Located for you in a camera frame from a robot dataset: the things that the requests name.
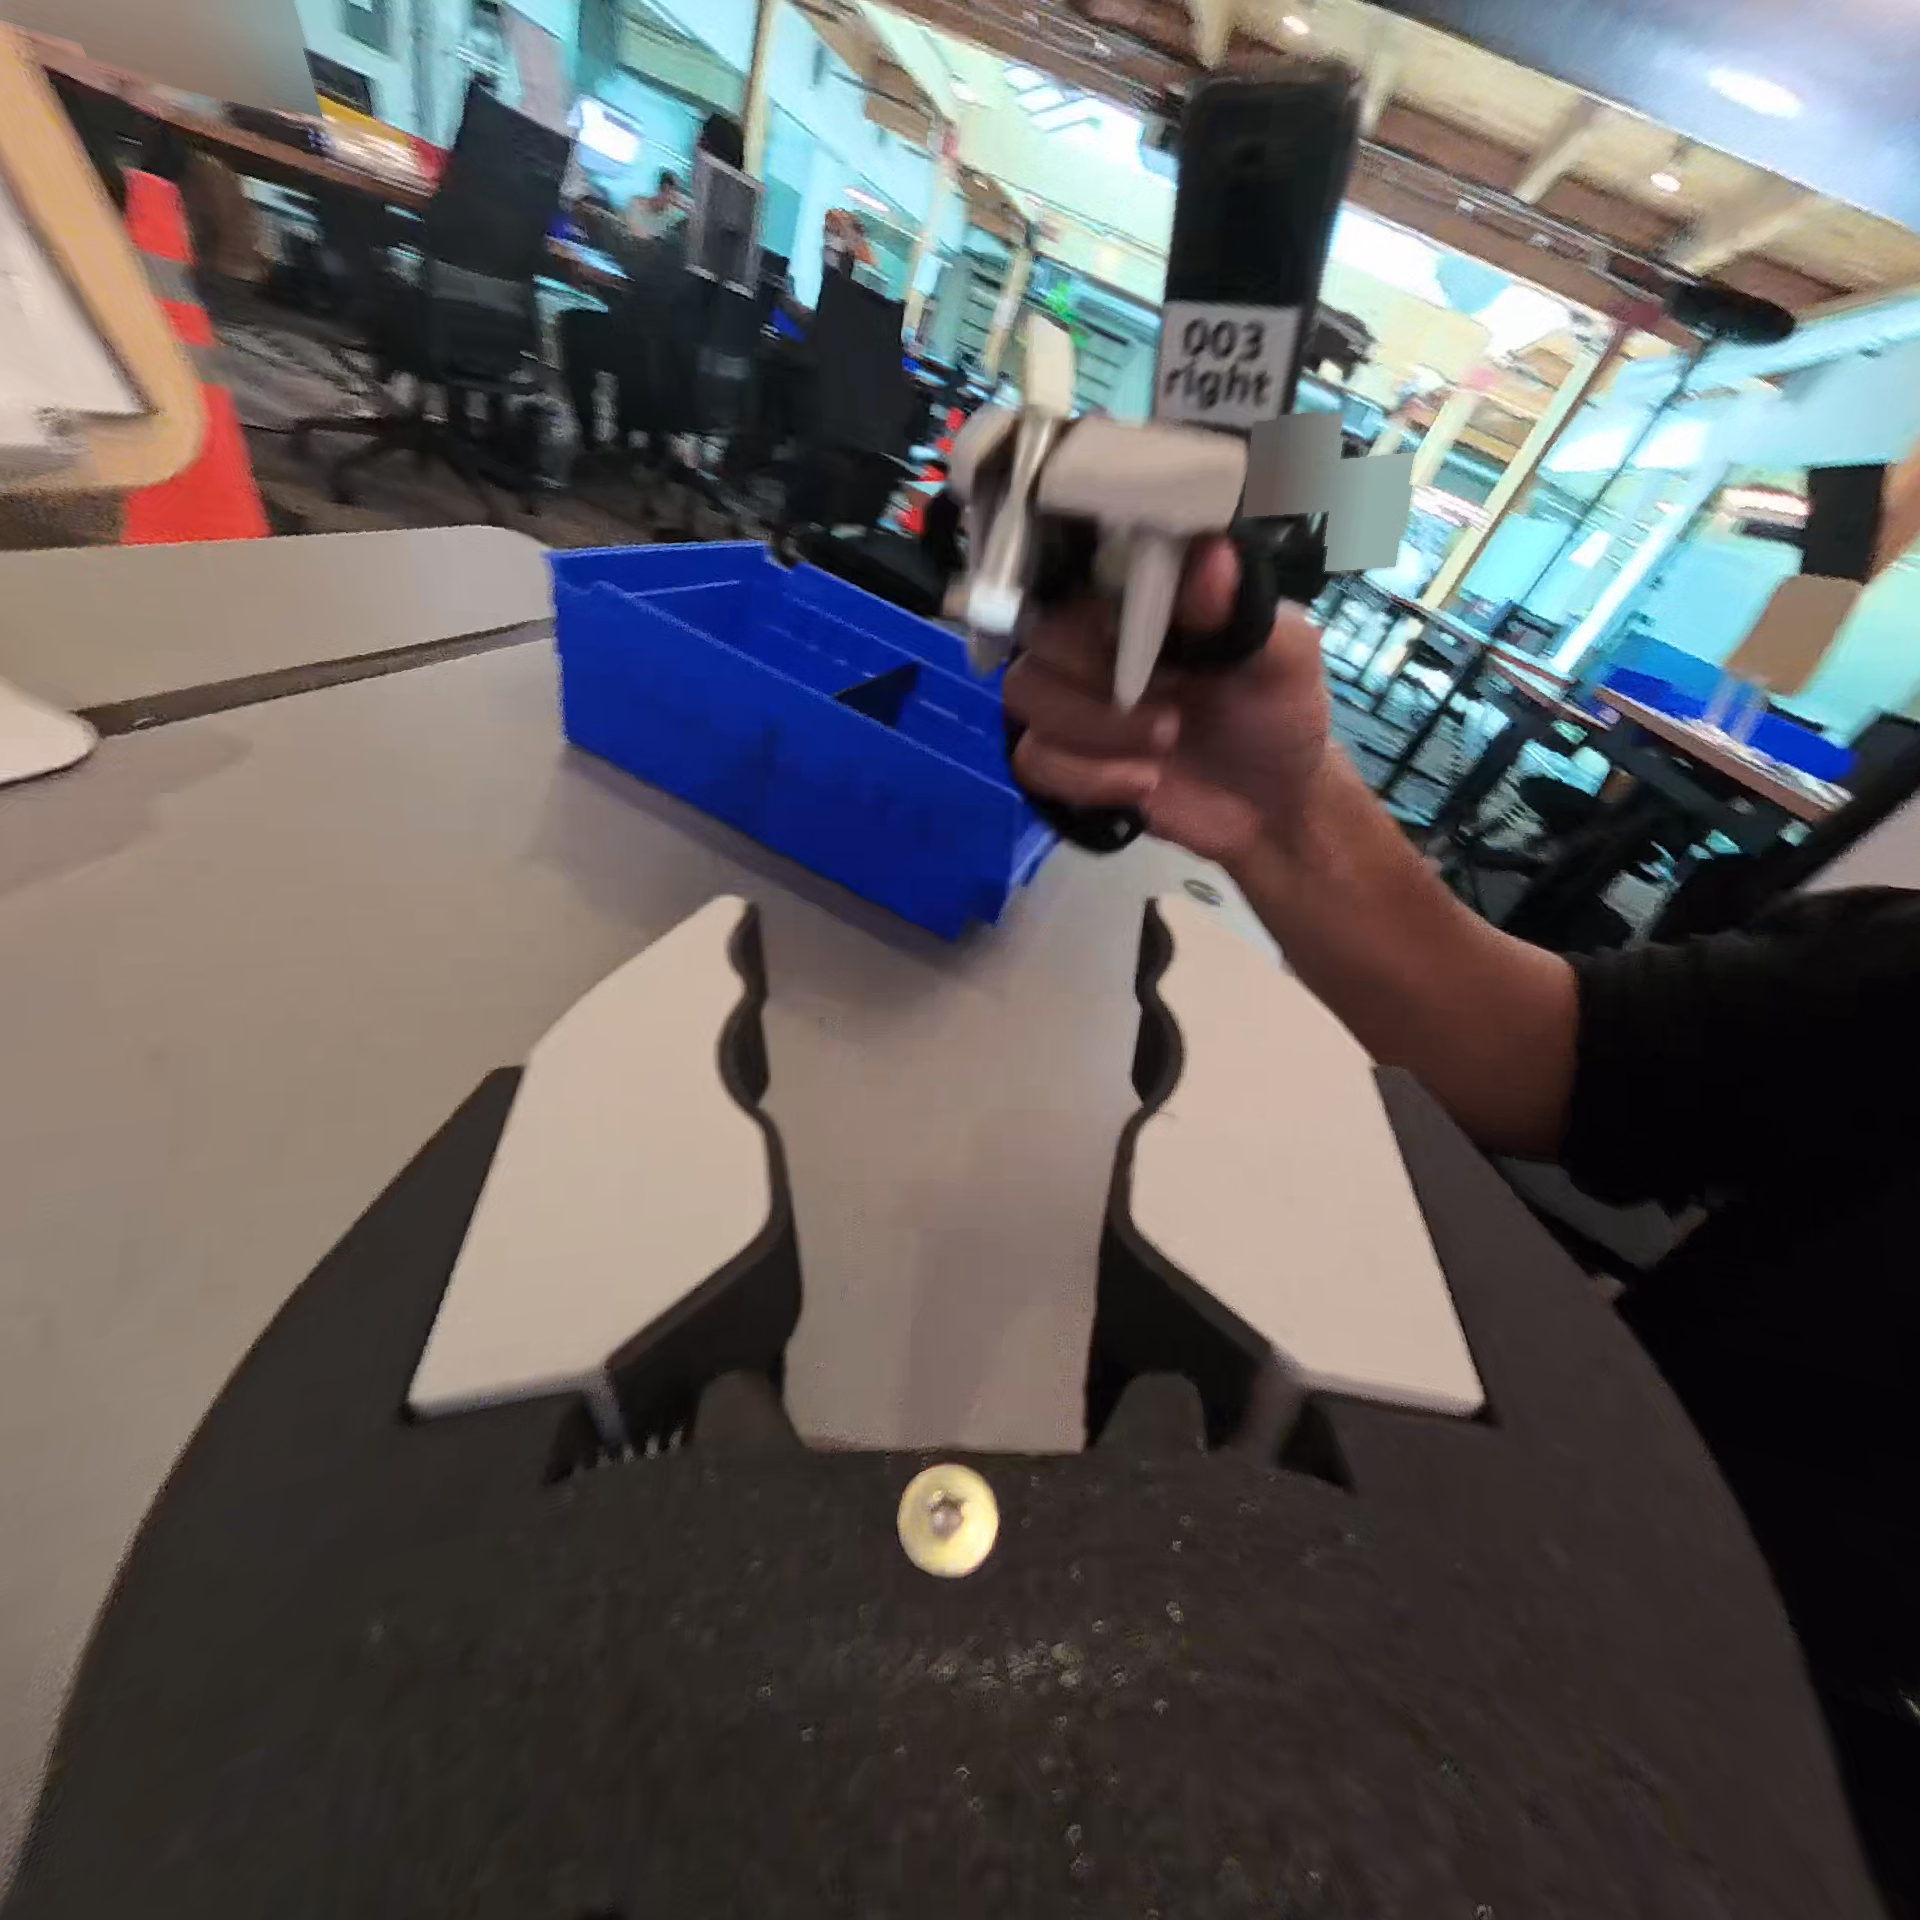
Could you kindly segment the blue plastic bin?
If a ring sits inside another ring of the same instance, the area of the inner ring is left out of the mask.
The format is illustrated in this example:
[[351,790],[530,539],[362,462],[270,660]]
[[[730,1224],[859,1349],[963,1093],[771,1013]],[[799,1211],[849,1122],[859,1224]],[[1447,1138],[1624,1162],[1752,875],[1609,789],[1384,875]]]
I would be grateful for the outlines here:
[[547,564],[575,750],[950,942],[1060,846],[945,624],[751,542]]
[[[1592,688],[1609,699],[1620,692],[1668,718],[1706,722],[1720,710],[1721,667],[1657,639],[1651,630],[1627,630],[1592,670]],[[1847,783],[1857,767],[1857,752],[1802,725],[1783,706],[1772,704],[1738,739],[1758,754],[1791,766],[1827,783]]]

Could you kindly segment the black floor lamp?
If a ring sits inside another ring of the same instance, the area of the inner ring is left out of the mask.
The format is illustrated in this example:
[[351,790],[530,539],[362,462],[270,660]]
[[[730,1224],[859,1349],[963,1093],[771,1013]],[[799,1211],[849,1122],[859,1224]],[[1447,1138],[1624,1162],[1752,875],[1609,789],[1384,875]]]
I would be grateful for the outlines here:
[[1692,344],[1624,368],[1587,403],[1544,468],[1568,524],[1535,590],[1560,600],[1552,667],[1576,674],[1766,416],[1770,363],[1792,335],[1783,307],[1714,278],[1678,286],[1667,314]]

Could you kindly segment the white board stand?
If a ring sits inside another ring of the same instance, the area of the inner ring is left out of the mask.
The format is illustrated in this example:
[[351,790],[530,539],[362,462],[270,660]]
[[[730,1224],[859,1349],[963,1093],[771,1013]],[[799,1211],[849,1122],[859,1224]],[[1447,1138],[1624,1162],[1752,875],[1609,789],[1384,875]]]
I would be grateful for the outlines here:
[[98,750],[97,727],[2,680],[2,789],[57,776]]

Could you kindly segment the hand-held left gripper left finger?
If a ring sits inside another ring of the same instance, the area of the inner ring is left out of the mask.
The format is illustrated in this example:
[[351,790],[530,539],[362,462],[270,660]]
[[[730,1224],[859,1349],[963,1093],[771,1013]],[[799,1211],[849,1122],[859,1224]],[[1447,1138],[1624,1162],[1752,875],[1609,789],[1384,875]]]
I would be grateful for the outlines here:
[[708,1386],[784,1375],[802,1277],[763,1111],[760,912],[718,896],[534,1047],[408,1390],[419,1420],[577,1398],[659,1451]]

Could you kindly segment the wooden display board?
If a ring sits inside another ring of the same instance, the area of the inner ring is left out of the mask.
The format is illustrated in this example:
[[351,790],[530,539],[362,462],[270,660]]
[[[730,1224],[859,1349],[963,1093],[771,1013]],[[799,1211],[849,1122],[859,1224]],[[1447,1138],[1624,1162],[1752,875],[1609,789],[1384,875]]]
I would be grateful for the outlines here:
[[79,295],[146,414],[83,430],[80,458],[4,496],[127,496],[177,477],[203,443],[202,372],[31,43],[2,30],[2,187]]

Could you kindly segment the printed instruction sheet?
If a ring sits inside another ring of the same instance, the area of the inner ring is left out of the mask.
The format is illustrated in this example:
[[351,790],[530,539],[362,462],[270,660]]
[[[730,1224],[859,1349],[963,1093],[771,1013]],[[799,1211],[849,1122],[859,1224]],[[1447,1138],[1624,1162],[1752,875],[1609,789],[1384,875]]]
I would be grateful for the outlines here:
[[2,187],[4,485],[73,464],[83,430],[146,414],[79,295]]

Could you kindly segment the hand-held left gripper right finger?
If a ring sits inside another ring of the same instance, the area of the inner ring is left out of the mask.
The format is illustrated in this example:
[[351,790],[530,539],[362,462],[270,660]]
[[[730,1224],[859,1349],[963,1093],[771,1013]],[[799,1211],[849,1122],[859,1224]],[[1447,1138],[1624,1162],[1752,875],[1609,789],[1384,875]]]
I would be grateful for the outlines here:
[[1284,1451],[1322,1398],[1470,1422],[1486,1391],[1370,1054],[1184,896],[1143,907],[1137,1112],[1095,1268],[1088,1440],[1147,1375],[1210,1450]]

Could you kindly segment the cardboard panel with black device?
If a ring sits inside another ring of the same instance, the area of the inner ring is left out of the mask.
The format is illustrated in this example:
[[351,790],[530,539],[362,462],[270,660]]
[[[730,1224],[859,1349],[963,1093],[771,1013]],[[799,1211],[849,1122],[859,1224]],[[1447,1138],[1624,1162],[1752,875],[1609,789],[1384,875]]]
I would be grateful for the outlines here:
[[1889,464],[1808,472],[1800,572],[1782,580],[1721,670],[1768,695],[1796,695],[1881,566]]

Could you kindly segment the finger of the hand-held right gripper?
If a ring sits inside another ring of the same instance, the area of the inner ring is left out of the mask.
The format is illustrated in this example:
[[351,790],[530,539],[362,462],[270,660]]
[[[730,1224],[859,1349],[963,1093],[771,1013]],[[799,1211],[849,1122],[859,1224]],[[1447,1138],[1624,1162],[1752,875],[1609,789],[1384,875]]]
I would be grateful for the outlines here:
[[1246,445],[1184,422],[1074,422],[1043,467],[1043,524],[1088,526],[1121,566],[1111,695],[1137,709],[1179,599],[1188,549],[1223,536]]
[[950,619],[972,670],[1004,670],[1027,614],[1064,604],[1074,587],[1074,527],[1040,510],[1040,479],[1071,427],[1073,412],[986,404],[952,445],[963,562],[950,586]]

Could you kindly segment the person's right forearm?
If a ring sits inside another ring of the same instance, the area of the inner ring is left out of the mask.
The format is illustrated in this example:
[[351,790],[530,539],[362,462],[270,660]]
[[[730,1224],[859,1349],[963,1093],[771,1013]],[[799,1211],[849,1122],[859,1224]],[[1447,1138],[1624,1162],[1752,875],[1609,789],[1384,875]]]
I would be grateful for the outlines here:
[[1703,1208],[1617,1309],[1740,1500],[1916,1916],[1916,892],[1563,957],[1456,900],[1327,722],[1258,735],[1232,870],[1318,998],[1482,1148]]

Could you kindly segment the person's right hand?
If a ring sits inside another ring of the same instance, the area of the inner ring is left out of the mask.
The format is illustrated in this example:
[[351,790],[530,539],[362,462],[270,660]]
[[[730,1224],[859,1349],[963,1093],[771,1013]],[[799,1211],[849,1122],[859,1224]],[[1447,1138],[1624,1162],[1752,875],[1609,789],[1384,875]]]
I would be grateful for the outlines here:
[[1322,630],[1246,547],[1195,549],[1137,704],[1116,674],[1119,610],[1084,592],[1036,618],[1002,691],[1017,783],[1088,848],[1153,832],[1242,875],[1372,807],[1334,735]]

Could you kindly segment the black office chair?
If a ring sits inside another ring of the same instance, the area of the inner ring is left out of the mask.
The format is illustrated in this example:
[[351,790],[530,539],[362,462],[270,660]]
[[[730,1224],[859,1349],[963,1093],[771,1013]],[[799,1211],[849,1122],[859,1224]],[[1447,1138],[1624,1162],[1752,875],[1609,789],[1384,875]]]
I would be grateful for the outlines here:
[[784,468],[778,536],[874,527],[908,477],[903,304],[846,272],[824,278],[807,335],[799,443]]
[[527,511],[564,482],[575,431],[544,363],[537,280],[569,157],[564,133],[470,82],[416,269],[379,272],[359,315],[375,412],[295,422],[303,445],[356,440],[327,464],[336,503],[352,506],[362,470],[395,455],[444,464],[481,501],[510,491]]

